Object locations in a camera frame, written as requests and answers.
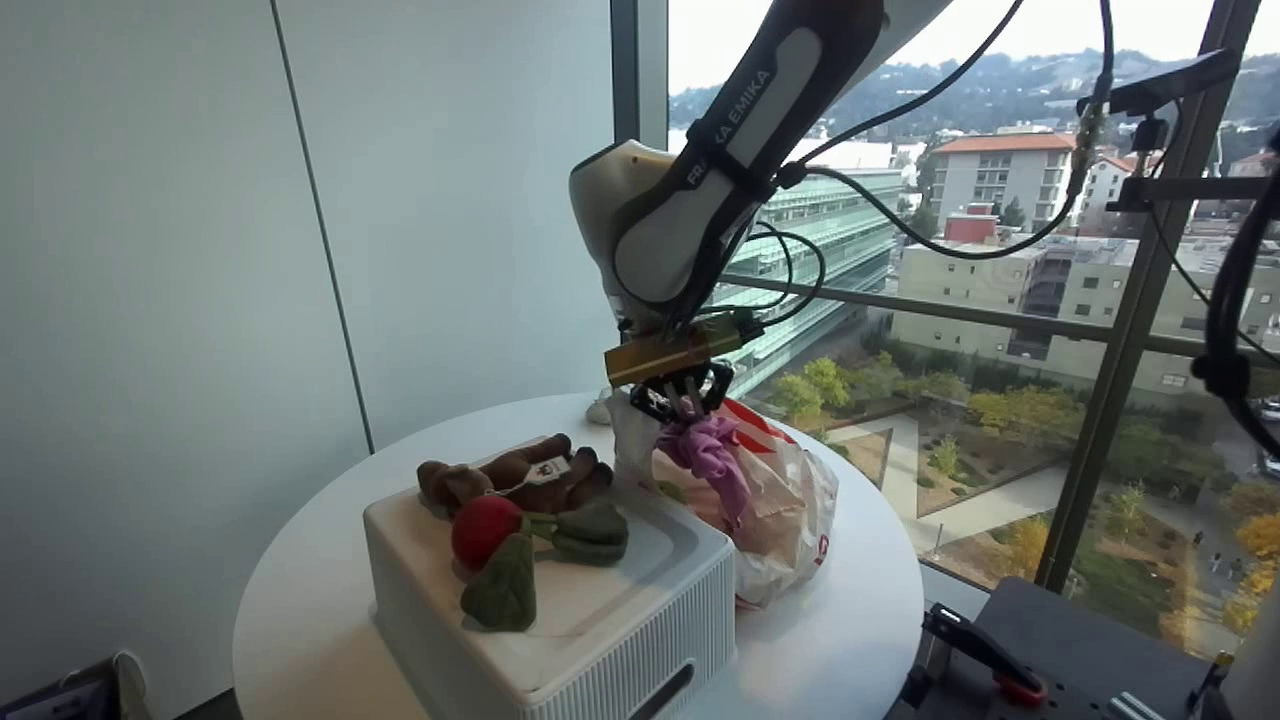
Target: window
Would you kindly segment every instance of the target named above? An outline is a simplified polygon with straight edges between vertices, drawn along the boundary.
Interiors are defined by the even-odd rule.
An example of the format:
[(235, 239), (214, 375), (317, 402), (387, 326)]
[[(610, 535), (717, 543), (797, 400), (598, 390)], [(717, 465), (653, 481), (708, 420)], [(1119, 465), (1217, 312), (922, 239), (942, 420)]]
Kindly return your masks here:
[[(1165, 55), (1165, 59), (1194, 59), (1200, 48), (1206, 19), (1209, 19), (1214, 3), (1217, 0), (1196, 3), (1196, 13), (1182, 14), (1182, 25), (1168, 25), (1159, 30), (1153, 25), (1128, 25), (1131, 30), (1125, 30), (1125, 48), (1145, 51), (1145, 55)], [(736, 37), (739, 44), (750, 44), (768, 0), (668, 0), (668, 8), (671, 8), (671, 44), (668, 44), (671, 48), (671, 62), (668, 62), (671, 67), (668, 71), (671, 76), (671, 107), (668, 107), (668, 114), (671, 114), (671, 138), (686, 138), (686, 133), (678, 133), (678, 128), (688, 128), (688, 119), (698, 114), (688, 107), (698, 107), (698, 101), (708, 101), (708, 86), (717, 86), (736, 62), (736, 51), (725, 51), (725, 59), (713, 62), (717, 44), (729, 44), (725, 37)], [(991, 27), (991, 14), (1001, 8), (991, 8), (991, 14), (983, 14), (983, 19), (975, 19), (979, 13), (988, 13), (988, 8), (974, 8), (974, 13), (956, 13), (956, 14), (963, 14), (963, 25)], [(1042, 59), (1050, 67), (1051, 67), (1055, 48), (1065, 48), (1065, 44), (1071, 44), (1075, 51), (1101, 48), (1094, 19), (1082, 25), (1094, 30), (1071, 37), (1062, 25), (1062, 13), (1065, 8), (1036, 14), (1027, 3), (1027, 13), (1021, 14), (1021, 25), (1008, 27), (1008, 37), (1027, 41), (1042, 30), (1043, 41), (1051, 41), (1050, 59)], [(1263, 13), (1260, 27), (1280, 27), (1280, 3), (1263, 3), (1260, 13)], [(950, 19), (950, 25), (935, 19), (935, 27), (942, 27), (942, 37), (975, 37), (974, 27), (960, 30), (960, 19)], [(956, 51), (943, 55), (951, 44), (943, 48), (928, 30), (922, 30), (917, 44), (907, 44), (901, 55), (892, 55), (892, 62), (901, 62), (895, 67), (901, 79), (907, 79), (914, 86), (928, 86), (935, 79), (935, 71), (928, 76), (928, 67), (935, 59), (960, 59)], [(1036, 76), (1042, 62), (1014, 59), (1008, 71)], [(1071, 107), (1075, 107), (1071, 86), (1088, 86), (1088, 83), (1094, 83), (1094, 76), (1071, 76), (1071, 83), (1065, 83), (1062, 94), (1043, 94), (1043, 104), (1042, 104), (1043, 122), (1068, 128)], [(1008, 114), (1008, 119), (1001, 114), (991, 122), (963, 114), (974, 107), (991, 112), (991, 101), (1001, 101), (1001, 91), (996, 94), (988, 91), (983, 104), (967, 104), (963, 94), (956, 94), (951, 104), (934, 104), (917, 114), (901, 114), (878, 138), (922, 143), (922, 138), (928, 138), (934, 128), (979, 128), (979, 133), (1014, 128), (1021, 114)], [(844, 128), (867, 104), (871, 101), (860, 94), (860, 86), (854, 86), (847, 104), (844, 101), (831, 104), (831, 112), (828, 112), (831, 128)], [(935, 164), (934, 187), (924, 187), (924, 206), (942, 206), (942, 190), (950, 190), (950, 187), (951, 187), (951, 198), (960, 190), (974, 190), (975, 198), (1021, 195), (1027, 225), (1036, 225), (1036, 219), (1051, 215), (1055, 202), (1065, 198), (1068, 157), (1051, 157), (1050, 166), (1042, 164), (1043, 176), (1032, 166), (1027, 185), (1023, 185), (1027, 164), (1021, 159), (1021, 170), (1014, 170), (1014, 159), (1003, 153), (1001, 157), (988, 153), (975, 159), (963, 157), (963, 164), (956, 159), (960, 170), (956, 166), (943, 170), (950, 164), (951, 159)], [(1094, 257), (1094, 264), (1098, 264), (1098, 271), (1088, 271), (1082, 279), (1082, 286), (1098, 290), (1084, 301), (1106, 301), (1106, 309), (1094, 312), (1094, 304), (1075, 304), (1075, 296), (1068, 286), (1071, 271), (1062, 271), (1062, 277), (1036, 271), (1050, 244), (1042, 244), (1032, 252), (1016, 252), (1008, 258), (996, 258), (983, 271), (983, 290), (974, 290), (967, 301), (960, 301), (960, 290), (951, 296), (951, 286), (943, 286), (950, 301), (942, 301), (942, 279), (943, 279), (943, 271), (956, 271), (956, 269), (951, 264), (943, 269), (924, 248), (901, 252), (895, 232), (889, 225), (881, 227), (881, 219), (871, 215), (867, 202), (860, 202), (858, 211), (844, 211), (842, 219), (824, 215), (824, 219), (790, 219), (790, 225), (805, 225), (797, 232), (818, 232), (818, 239), (824, 244), (824, 252), (837, 264), (828, 284), (858, 286), (867, 296), (867, 304), (818, 301), (790, 326), (781, 326), (790, 337), (768, 333), (773, 337), (768, 349), (781, 360), (773, 360), (773, 362), (759, 360), (758, 375), (754, 372), (739, 375), (736, 390), (746, 400), (759, 402), (766, 413), (773, 413), (781, 420), (792, 420), (797, 427), (811, 427), (811, 430), (858, 427), (867, 420), (892, 420), (892, 424), (914, 424), (922, 430), (889, 430), (889, 435), (934, 435), (928, 447), (907, 447), (922, 460), (917, 465), (917, 490), (922, 496), (917, 496), (917, 507), (904, 513), (904, 524), (914, 524), (917, 547), (928, 565), (943, 565), (975, 583), (996, 583), (1001, 577), (1036, 577), (1036, 568), (1043, 568), (1043, 577), (1055, 586), (1065, 586), (1075, 599), (1106, 606), (1106, 611), (1114, 611), (1153, 634), (1165, 634), (1165, 623), (1159, 623), (1165, 611), (1214, 617), (1214, 633), (1225, 641), (1225, 646), (1231, 646), (1231, 627), (1230, 627), (1231, 621), (1225, 621), (1225, 617), (1242, 606), (1242, 621), (1247, 621), (1247, 606), (1252, 606), (1247, 594), (1217, 590), (1225, 577), (1214, 583), (1209, 578), (1200, 583), (1196, 573), (1182, 573), (1185, 559), (1177, 552), (1159, 552), (1165, 547), (1159, 540), (1173, 540), (1173, 535), (1168, 535), (1168, 526), (1153, 524), (1153, 515), (1159, 515), (1165, 500), (1182, 503), (1182, 515), (1196, 515), (1196, 503), (1185, 503), (1187, 500), (1185, 481), (1194, 471), (1214, 474), (1217, 496), (1209, 496), (1209, 500), (1222, 500), (1225, 507), (1237, 500), (1231, 486), (1245, 490), (1242, 507), (1247, 507), (1247, 500), (1252, 500), (1247, 490), (1260, 490), (1260, 474), (1247, 469), (1252, 465), (1247, 438), (1231, 435), (1237, 424), (1225, 413), (1200, 413), (1206, 390), (1196, 386), (1196, 381), (1187, 381), (1187, 355), (1158, 355), (1153, 353), (1159, 333), (1165, 337), (1173, 333), (1173, 339), (1177, 339), (1177, 343), (1159, 343), (1159, 353), (1196, 343), (1196, 333), (1187, 333), (1187, 337), (1182, 333), (1182, 320), (1194, 314), (1196, 304), (1185, 304), (1173, 286), (1165, 286), (1168, 309), (1158, 312), (1153, 326), (1114, 326), (1115, 304), (1119, 304), (1128, 271), (1131, 271), (1128, 264), (1131, 264), (1137, 244), (1128, 235), (1082, 235), (1082, 239), (1065, 235), (1062, 239), (1062, 248), (1068, 257), (1075, 257), (1075, 258)], [(842, 235), (867, 235), (871, 244), (886, 244), (889, 264), (881, 271), (842, 277), (842, 264), (844, 264), (844, 258), (837, 258)], [(759, 277), (783, 279), (783, 269), (766, 264)], [(988, 314), (983, 320), (974, 320), (974, 314), (956, 320), (951, 304), (963, 304), (975, 314), (983, 314), (983, 312)], [(1062, 309), (1071, 309), (1075, 314), (1094, 314), (1088, 320), (1094, 333), (1084, 333), (1084, 337), (1068, 333), (1062, 320), (1065, 314)], [(1245, 314), (1252, 326), (1267, 326), (1263, 304), (1245, 309)], [(1108, 349), (1150, 353), (1150, 355), (1131, 381), (1119, 381), (1119, 375), (1101, 381), (1101, 367), (1108, 367), (1106, 362)], [(847, 381), (847, 390), (831, 390), (831, 386), (820, 390), (824, 381), (831, 381), (831, 375)], [(1075, 540), (1068, 535), (1062, 547), (1042, 555), (1043, 535), (1055, 524), (1051, 500), (1027, 507), (1032, 515), (1021, 513), (1016, 521), (991, 513), (967, 531), (956, 531), (951, 524), (942, 521), (942, 513), (951, 503), (1016, 486), (1027, 469), (1051, 469), (1055, 486), (1065, 486), (1068, 471), (1088, 452), (1088, 447), (1075, 447), (1082, 435), (1088, 435), (1088, 438), (1098, 435), (1098, 430), (1084, 430), (1084, 414), (1088, 414), (1084, 409), (1098, 400), (1106, 400), (1114, 409), (1115, 394), (1125, 402), (1125, 424), (1114, 435), (1106, 435), (1106, 445), (1114, 445), (1108, 469), (1082, 483), (1082, 486), (1094, 486), (1094, 481), (1106, 481), (1106, 486), (1084, 496), (1084, 503), (1071, 503), (1071, 507), (1094, 503), (1084, 515), (1088, 521), (1084, 535), (1075, 535)], [(1182, 424), (1182, 414), (1173, 414), (1173, 413), (1185, 413), (1185, 402), (1194, 402), (1200, 413), (1196, 424)], [(996, 424), (1001, 413), (1016, 414), (1021, 430), (1001, 430), (1001, 424)], [(1168, 452), (1158, 438), (1159, 430), (1153, 430), (1153, 427), (1194, 430), (1196, 445), (1194, 438), (1182, 438), (1182, 445), (1206, 447), (1206, 452), (1177, 457), (1182, 469), (1168, 474), (1137, 474), (1137, 471), (1145, 471), (1139, 452), (1150, 452), (1150, 457)], [(889, 435), (867, 435), (867, 445), (847, 452), (847, 460), (867, 481), (886, 481), (889, 460), (904, 452), (904, 447), (892, 447)]]

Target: white wall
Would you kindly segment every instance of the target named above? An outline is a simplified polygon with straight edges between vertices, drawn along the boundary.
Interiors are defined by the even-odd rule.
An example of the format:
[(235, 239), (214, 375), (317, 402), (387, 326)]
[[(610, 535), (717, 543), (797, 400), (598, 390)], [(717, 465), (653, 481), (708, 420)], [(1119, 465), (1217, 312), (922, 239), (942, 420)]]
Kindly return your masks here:
[[(375, 438), (588, 386), (566, 176), (610, 3), (287, 0)], [(243, 578), (366, 457), (269, 0), (0, 0), (0, 700), (111, 646), (234, 683)]]
[(568, 166), (614, 138), (610, 3), (286, 0), (373, 435), (604, 386)]

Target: plastic bag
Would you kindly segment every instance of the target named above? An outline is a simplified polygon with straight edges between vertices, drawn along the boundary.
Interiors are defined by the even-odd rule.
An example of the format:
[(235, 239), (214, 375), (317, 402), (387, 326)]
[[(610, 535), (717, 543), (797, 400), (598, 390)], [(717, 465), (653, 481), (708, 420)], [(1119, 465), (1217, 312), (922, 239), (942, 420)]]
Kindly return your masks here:
[(750, 486), (746, 513), (725, 515), (725, 490), (664, 447), (653, 447), (648, 474), (734, 535), (739, 552), (736, 594), (768, 604), (824, 565), (842, 486), (790, 430), (754, 409), (725, 400), (721, 420), (734, 427), (729, 452)]

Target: metal frame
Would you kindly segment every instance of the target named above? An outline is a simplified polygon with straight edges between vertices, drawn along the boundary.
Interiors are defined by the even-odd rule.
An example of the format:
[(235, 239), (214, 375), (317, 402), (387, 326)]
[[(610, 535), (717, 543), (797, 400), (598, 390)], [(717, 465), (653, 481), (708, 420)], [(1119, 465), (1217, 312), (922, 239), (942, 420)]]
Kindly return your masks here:
[[(639, 30), (623, 44), (630, 55), (617, 59), (617, 67), (623, 67), (623, 76), (630, 76), (630, 83), (620, 83), (620, 91), (630, 91), (630, 101), (623, 101), (630, 128), (631, 128), (631, 135), (648, 135), (648, 143), (664, 147), (664, 133), (668, 133), (668, 25), (664, 25), (668, 0), (658, 0), (662, 8), (648, 0), (617, 0), (617, 8), (620, 3), (631, 13), (631, 30)], [(1168, 180), (1200, 180), (1200, 170), (1214, 157), (1214, 143), (1217, 143), (1217, 122), (1222, 122), (1225, 104), (1237, 83), (1237, 59), (1247, 48), (1247, 30), (1252, 30), (1256, 13), (1260, 13), (1260, 0), (1217, 0), (1214, 3), (1200, 51), (1225, 48), (1231, 55), (1231, 71), (1230, 71), (1230, 83), (1222, 83), (1217, 91), (1185, 101), (1182, 128), (1177, 128), (1177, 135), (1168, 143), (1168, 159), (1165, 159)], [(1153, 219), (1145, 225), (1145, 239), (1131, 258), (1114, 326), (1043, 320), (1043, 314), (1016, 314), (1016, 312), (956, 309), (956, 304), (934, 304), (934, 301), (907, 301), (907, 296), (871, 296), (871, 290), (837, 290), (837, 286), (818, 290), (824, 301), (844, 301), (844, 304), (863, 304), (863, 309), (892, 309), (892, 312), (922, 312), (922, 314), (942, 314), (942, 320), (1003, 324), (1003, 326), (1050, 326), (1055, 337), (1108, 343), (1101, 375), (1094, 383), (1088, 413), (1084, 413), (1082, 445), (1075, 445), (1075, 457), (1071, 457), (1071, 469), (1065, 481), (1065, 496), (1062, 496), (1062, 507), (1051, 515), (1051, 531), (1050, 531), (1050, 543), (1042, 555), (1042, 573), (1036, 573), (1036, 578), (1055, 590), (1065, 586), (1068, 568), (1075, 559), (1098, 486), (1106, 481), (1106, 460), (1114, 452), (1114, 438), (1115, 438), (1115, 427), (1119, 427), (1125, 402), (1131, 394), (1131, 381), (1137, 381), (1145, 353), (1196, 355), (1206, 349), (1194, 339), (1153, 337), (1153, 320), (1159, 312), (1168, 271), (1173, 271), (1173, 248), (1165, 248), (1165, 235), (1182, 239), (1187, 211), (1194, 211), (1187, 195), (1159, 190), (1153, 198), (1158, 198), (1153, 202), (1158, 225)], [(729, 279), (750, 284), (750, 286), (783, 286), (781, 279), (754, 279), (754, 277), (729, 277)]]

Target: rooftop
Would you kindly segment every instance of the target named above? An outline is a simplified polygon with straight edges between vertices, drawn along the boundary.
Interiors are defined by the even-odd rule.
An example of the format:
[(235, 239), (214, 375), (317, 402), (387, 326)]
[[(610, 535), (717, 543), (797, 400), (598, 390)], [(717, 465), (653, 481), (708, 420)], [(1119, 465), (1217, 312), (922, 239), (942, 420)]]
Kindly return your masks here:
[(956, 135), (942, 143), (942, 157), (979, 157), (979, 153), (1071, 153), (1071, 133), (1001, 133), (1001, 135)]

